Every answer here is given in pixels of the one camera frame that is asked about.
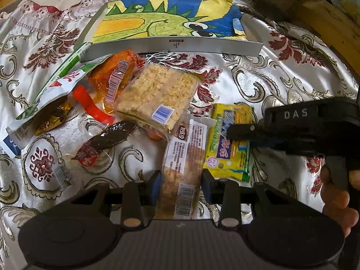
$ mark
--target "human hand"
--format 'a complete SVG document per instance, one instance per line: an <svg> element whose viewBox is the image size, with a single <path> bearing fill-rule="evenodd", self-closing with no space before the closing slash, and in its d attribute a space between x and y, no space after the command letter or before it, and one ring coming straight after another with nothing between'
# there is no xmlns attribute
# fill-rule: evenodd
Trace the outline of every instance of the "human hand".
<svg viewBox="0 0 360 270"><path fill-rule="evenodd" d="M321 169L320 178L323 182L320 195L325 203L323 213L334 219L347 237L351 228L358 222L359 213L355 209L348 208L349 193L335 188L326 165ZM360 190L360 170L350 171L349 180L354 188Z"/></svg>

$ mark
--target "round black pad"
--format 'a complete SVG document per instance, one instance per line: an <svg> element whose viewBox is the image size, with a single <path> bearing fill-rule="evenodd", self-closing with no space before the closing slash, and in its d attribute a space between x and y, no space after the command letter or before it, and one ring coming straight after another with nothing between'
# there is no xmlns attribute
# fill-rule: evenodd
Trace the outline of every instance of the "round black pad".
<svg viewBox="0 0 360 270"><path fill-rule="evenodd" d="M44 268L74 269L106 255L116 241L116 226L86 206L40 214L19 232L19 246L28 263Z"/></svg>
<svg viewBox="0 0 360 270"><path fill-rule="evenodd" d="M247 241L265 260L290 268L334 261L344 244L341 227L328 217L257 217Z"/></svg>

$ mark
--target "orange snack bag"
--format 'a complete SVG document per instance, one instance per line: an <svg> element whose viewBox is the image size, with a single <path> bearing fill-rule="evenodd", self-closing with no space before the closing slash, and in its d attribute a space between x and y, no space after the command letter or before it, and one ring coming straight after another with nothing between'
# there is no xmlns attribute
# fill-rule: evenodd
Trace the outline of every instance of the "orange snack bag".
<svg viewBox="0 0 360 270"><path fill-rule="evenodd" d="M95 67L89 75L89 81L97 88L94 103L102 102L102 109L106 113L112 113L114 110L107 102L115 101L133 74L144 66L145 60L129 49L109 57L103 64Z"/></svg>

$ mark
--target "barcode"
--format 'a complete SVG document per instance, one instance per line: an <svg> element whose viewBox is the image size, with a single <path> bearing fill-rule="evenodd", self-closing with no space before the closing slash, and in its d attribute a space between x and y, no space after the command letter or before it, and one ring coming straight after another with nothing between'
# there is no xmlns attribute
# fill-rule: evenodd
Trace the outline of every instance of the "barcode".
<svg viewBox="0 0 360 270"><path fill-rule="evenodd" d="M66 179L66 172L62 165L58 165L54 170L54 175L56 180L58 181L60 187L65 189L69 186L69 182Z"/></svg>
<svg viewBox="0 0 360 270"><path fill-rule="evenodd" d="M121 80L124 78L124 74L129 67L129 62L125 60L120 60L116 69L111 73L109 78L109 89L106 94L107 101L115 101L116 93L119 88Z"/></svg>
<svg viewBox="0 0 360 270"><path fill-rule="evenodd" d="M151 119L159 124L165 125L170 119L173 112L174 109L165 105L160 105L157 110L152 114Z"/></svg>
<svg viewBox="0 0 360 270"><path fill-rule="evenodd" d="M175 208L175 217L187 217L190 218L191 214L191 202L193 200L194 186L180 184L178 199Z"/></svg>

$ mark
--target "satin bedspread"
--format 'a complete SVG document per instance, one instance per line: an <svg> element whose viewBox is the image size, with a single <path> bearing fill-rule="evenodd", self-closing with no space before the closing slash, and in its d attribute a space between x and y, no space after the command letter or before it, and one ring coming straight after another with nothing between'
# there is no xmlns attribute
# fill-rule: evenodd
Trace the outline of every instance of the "satin bedspread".
<svg viewBox="0 0 360 270"><path fill-rule="evenodd" d="M59 10L27 0L0 18L0 132L28 107L41 87L73 50L80 32L105 3L81 0ZM268 21L258 15L255 0L232 0L245 14L248 39L264 42L258 57L210 53L145 54L150 62L201 74L191 109L208 114L212 103L254 107L253 121L264 110L332 96L355 98L358 85L341 60L316 36L288 23ZM66 123L33 137L21 157L10 159L0 152L0 269L18 270L25 260L18 246L19 228L28 219L69 198L80 189L98 183L121 187L131 180L150 178L161 168L165 141L155 142L138 133L110 152L91 169L72 168L74 184L62 192L53 177L57 162L65 161L83 142L78 115L72 111ZM320 169L324 161L286 156L269 149L251 152L251 183L265 181L301 202L321 210ZM200 197L199 218L218 219L218 205ZM119 222L119 207L111 219ZM244 220L251 219L248 208Z"/></svg>

